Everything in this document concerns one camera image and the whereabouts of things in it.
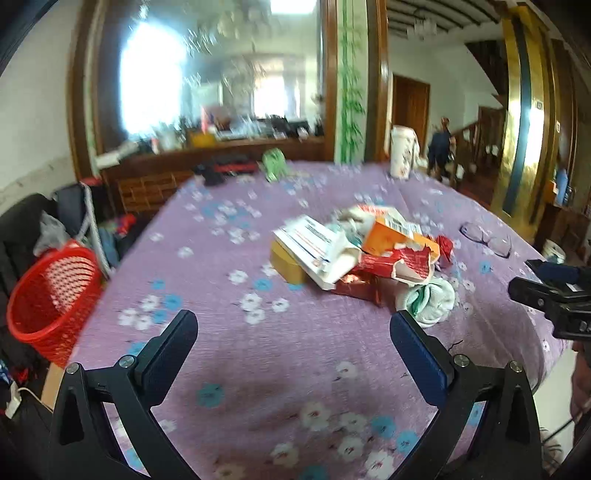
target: cardboard box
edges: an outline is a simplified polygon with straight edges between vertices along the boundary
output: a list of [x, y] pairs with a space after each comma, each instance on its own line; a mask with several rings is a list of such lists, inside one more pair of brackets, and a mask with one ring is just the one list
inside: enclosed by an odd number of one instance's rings
[[333, 232], [303, 215], [275, 230], [275, 239], [322, 290], [334, 290], [339, 279], [361, 258], [343, 231]]
[[361, 250], [379, 257], [393, 250], [396, 244], [415, 242], [421, 249], [428, 247], [431, 250], [430, 263], [434, 264], [439, 259], [439, 245], [421, 233], [420, 225], [416, 223], [402, 223], [388, 215], [380, 216], [375, 219]]
[[45, 377], [43, 392], [41, 393], [41, 402], [52, 410], [56, 406], [57, 393], [60, 391], [61, 379], [64, 371], [56, 364], [51, 364]]
[[308, 276], [297, 260], [277, 241], [271, 244], [271, 265], [292, 285], [302, 285]]

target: floral tablecloth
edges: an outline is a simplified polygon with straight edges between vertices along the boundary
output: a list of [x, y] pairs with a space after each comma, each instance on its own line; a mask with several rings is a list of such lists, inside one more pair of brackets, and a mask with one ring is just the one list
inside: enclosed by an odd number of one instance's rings
[[[262, 174], [207, 189], [190, 180], [123, 261], [88, 321], [72, 360], [86, 369], [138, 353], [179, 309], [195, 312], [199, 337], [156, 419], [203, 479], [387, 479], [436, 409], [422, 399], [388, 331], [386, 308], [287, 284], [272, 268], [272, 230], [307, 213], [319, 221], [357, 202], [393, 205], [423, 232], [454, 241], [441, 274], [456, 290], [449, 318], [428, 330], [477, 364], [525, 365], [532, 386], [566, 348], [543, 316], [513, 303], [507, 283], [532, 275], [540, 256], [476, 202], [383, 166], [293, 163], [304, 173], [267, 183]], [[509, 235], [509, 259], [459, 232], [466, 221]], [[114, 409], [115, 433], [142, 470]], [[473, 409], [456, 455], [478, 424]]]

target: towel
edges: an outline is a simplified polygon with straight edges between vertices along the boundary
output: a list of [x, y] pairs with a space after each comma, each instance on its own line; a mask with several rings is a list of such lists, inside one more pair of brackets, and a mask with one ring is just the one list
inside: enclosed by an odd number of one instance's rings
[[400, 284], [396, 292], [396, 309], [408, 310], [422, 328], [429, 328], [447, 319], [455, 300], [452, 285], [442, 278], [433, 278], [427, 285], [409, 287]]

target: door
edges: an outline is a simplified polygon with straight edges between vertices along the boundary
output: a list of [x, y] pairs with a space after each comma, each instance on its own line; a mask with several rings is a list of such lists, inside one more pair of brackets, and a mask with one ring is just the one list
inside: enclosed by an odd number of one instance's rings
[[427, 142], [427, 122], [431, 86], [418, 80], [394, 75], [392, 125], [412, 128], [418, 137], [421, 153]]

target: white bucket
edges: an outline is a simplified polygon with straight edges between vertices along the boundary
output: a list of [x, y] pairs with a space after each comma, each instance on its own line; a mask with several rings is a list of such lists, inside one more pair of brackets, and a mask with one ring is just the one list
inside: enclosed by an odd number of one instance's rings
[[566, 260], [566, 254], [557, 244], [552, 240], [546, 240], [542, 250], [542, 256], [548, 262], [562, 264]]

